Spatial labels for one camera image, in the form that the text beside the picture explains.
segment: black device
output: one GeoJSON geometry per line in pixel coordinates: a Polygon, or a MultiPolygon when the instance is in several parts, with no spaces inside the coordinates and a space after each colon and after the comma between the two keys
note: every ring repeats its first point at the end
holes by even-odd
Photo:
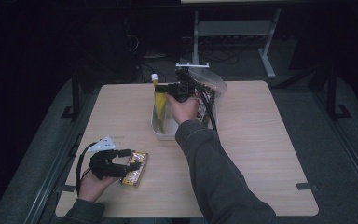
{"type": "Polygon", "coordinates": [[[89,168],[99,179],[104,176],[125,177],[128,172],[139,170],[142,163],[134,162],[129,165],[122,165],[112,163],[112,159],[117,156],[120,158],[129,157],[131,153],[131,149],[99,151],[91,157],[89,168]]]}
{"type": "Polygon", "coordinates": [[[183,103],[196,92],[196,86],[188,75],[188,68],[180,68],[175,71],[177,83],[168,85],[156,85],[155,92],[167,92],[178,102],[183,103]]]}
{"type": "MultiPolygon", "coordinates": [[[[89,144],[79,156],[77,167],[76,167],[76,191],[77,195],[80,191],[80,171],[81,166],[83,164],[84,155],[86,154],[89,147],[92,147],[96,144],[91,143],[89,144]]],[[[99,151],[95,153],[89,162],[89,169],[92,173],[97,176],[97,178],[102,179],[104,176],[112,176],[112,177],[125,177],[126,174],[130,171],[136,171],[141,168],[141,162],[134,162],[129,165],[121,165],[112,163],[112,159],[119,156],[119,157],[128,157],[132,153],[131,149],[123,149],[123,150],[106,150],[106,151],[99,151]]]]}

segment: gray floor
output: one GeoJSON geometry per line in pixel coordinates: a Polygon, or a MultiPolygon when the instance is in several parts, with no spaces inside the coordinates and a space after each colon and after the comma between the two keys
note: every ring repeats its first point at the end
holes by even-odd
{"type": "MultiPolygon", "coordinates": [[[[296,41],[274,41],[268,55],[277,77],[267,78],[256,51],[261,43],[255,41],[246,49],[230,51],[238,55],[237,62],[236,57],[226,63],[216,63],[201,57],[200,62],[209,63],[211,71],[225,81],[265,80],[269,85],[275,85],[298,72],[288,70],[296,41]]],[[[227,53],[215,51],[205,55],[209,58],[223,58],[227,53]]],[[[191,61],[191,54],[184,58],[191,61]]],[[[158,70],[160,76],[165,76],[168,82],[175,81],[174,62],[160,60],[147,64],[158,70]]],[[[144,67],[144,76],[150,76],[147,67],[144,67]]],[[[358,223],[358,176],[353,171],[342,139],[335,131],[335,127],[339,126],[358,153],[358,101],[351,87],[338,80],[337,103],[345,105],[352,118],[333,122],[324,112],[325,92],[310,92],[307,89],[309,80],[310,77],[306,77],[289,88],[271,92],[304,173],[309,182],[317,187],[314,196],[320,212],[315,217],[280,217],[279,221],[358,223]]],[[[76,148],[74,144],[77,136],[84,132],[97,96],[98,90],[93,94],[82,93],[79,118],[76,121],[62,119],[62,111],[72,103],[71,83],[62,87],[0,202],[0,223],[58,221],[54,209],[60,197],[61,185],[73,162],[70,151],[76,148]]],[[[118,222],[113,219],[105,221],[118,222]]]]}

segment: camera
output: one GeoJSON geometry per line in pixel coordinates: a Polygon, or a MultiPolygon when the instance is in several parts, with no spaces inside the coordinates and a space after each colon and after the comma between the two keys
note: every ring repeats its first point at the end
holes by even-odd
{"type": "Polygon", "coordinates": [[[156,85],[155,92],[167,92],[178,102],[182,103],[186,101],[188,97],[194,95],[196,87],[190,81],[187,69],[176,70],[176,79],[178,80],[177,83],[168,85],[156,85]]]}

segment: wire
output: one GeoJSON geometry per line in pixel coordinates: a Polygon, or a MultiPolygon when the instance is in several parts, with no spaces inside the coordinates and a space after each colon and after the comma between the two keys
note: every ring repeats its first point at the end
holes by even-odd
{"type": "Polygon", "coordinates": [[[155,54],[155,55],[145,55],[142,58],[144,59],[159,59],[159,58],[165,58],[167,57],[166,54],[155,54]]]}
{"type": "Polygon", "coordinates": [[[154,62],[163,62],[163,61],[179,63],[179,61],[175,60],[174,58],[175,57],[173,56],[166,56],[162,58],[144,58],[143,63],[154,63],[154,62]]]}
{"type": "Polygon", "coordinates": [[[87,150],[89,149],[89,147],[92,147],[96,144],[96,142],[89,144],[82,152],[82,154],[79,156],[79,160],[77,162],[77,167],[76,167],[76,192],[77,195],[79,195],[80,192],[80,182],[81,182],[81,178],[80,178],[80,171],[81,171],[81,165],[83,164],[83,160],[84,160],[84,155],[86,154],[87,150]]]}
{"type": "Polygon", "coordinates": [[[132,54],[135,54],[136,50],[138,49],[139,47],[139,39],[138,37],[136,37],[136,35],[127,35],[127,37],[132,37],[132,38],[135,38],[136,40],[136,45],[133,49],[130,49],[129,52],[132,53],[132,54]]]}
{"type": "Polygon", "coordinates": [[[141,67],[138,70],[141,75],[141,83],[145,83],[144,71],[142,71],[141,67]]]}
{"type": "Polygon", "coordinates": [[[199,83],[196,80],[194,80],[194,78],[189,73],[186,73],[186,75],[191,80],[191,82],[196,86],[197,91],[200,93],[201,100],[202,100],[202,102],[204,103],[204,105],[206,107],[206,111],[208,112],[209,117],[211,118],[212,128],[215,131],[217,131],[216,121],[215,121],[214,115],[212,113],[211,105],[209,104],[209,101],[205,97],[205,92],[200,87],[199,83]]]}
{"type": "Polygon", "coordinates": [[[91,171],[91,168],[87,169],[87,170],[83,173],[83,175],[81,176],[81,179],[83,179],[83,177],[84,177],[86,174],[88,174],[89,171],[91,171]]]}
{"type": "MultiPolygon", "coordinates": [[[[236,41],[233,38],[225,38],[225,40],[227,39],[231,39],[232,41],[236,41]]],[[[206,40],[204,40],[202,43],[205,42],[203,46],[203,49],[201,49],[199,51],[199,55],[204,58],[207,59],[209,61],[212,61],[214,63],[224,63],[224,64],[235,64],[238,63],[240,61],[240,54],[242,51],[244,51],[245,49],[249,48],[249,46],[251,46],[255,41],[257,40],[257,38],[253,38],[249,41],[249,43],[247,45],[245,45],[243,47],[243,49],[238,50],[237,52],[235,51],[231,51],[231,50],[227,50],[229,43],[227,43],[227,41],[221,41],[218,44],[220,44],[220,50],[218,50],[219,52],[222,52],[224,54],[226,54],[226,57],[218,57],[216,55],[213,55],[215,53],[215,51],[213,51],[213,45],[211,44],[211,42],[208,42],[206,40]]]]}
{"type": "MultiPolygon", "coordinates": [[[[141,67],[142,67],[142,66],[146,66],[146,67],[149,68],[149,70],[145,69],[146,71],[151,71],[153,74],[158,74],[158,75],[163,76],[163,77],[164,77],[164,81],[163,81],[163,82],[167,82],[167,78],[166,78],[165,75],[164,75],[162,72],[160,72],[159,70],[153,68],[152,66],[150,66],[150,65],[148,65],[148,64],[146,64],[146,63],[142,63],[142,64],[141,64],[141,67]]],[[[148,80],[145,80],[144,83],[149,83],[149,82],[151,82],[151,80],[152,80],[152,79],[149,78],[148,80]]]]}

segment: yellow bottle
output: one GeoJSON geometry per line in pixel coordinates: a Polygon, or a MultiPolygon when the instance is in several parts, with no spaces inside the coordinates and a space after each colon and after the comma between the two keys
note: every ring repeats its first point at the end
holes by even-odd
{"type": "MultiPolygon", "coordinates": [[[[158,85],[158,76],[157,74],[152,74],[153,85],[158,85]]],[[[165,103],[167,102],[167,98],[165,97],[165,93],[155,92],[155,111],[158,119],[158,126],[161,133],[165,133],[164,131],[164,112],[165,112],[165,103]]]]}

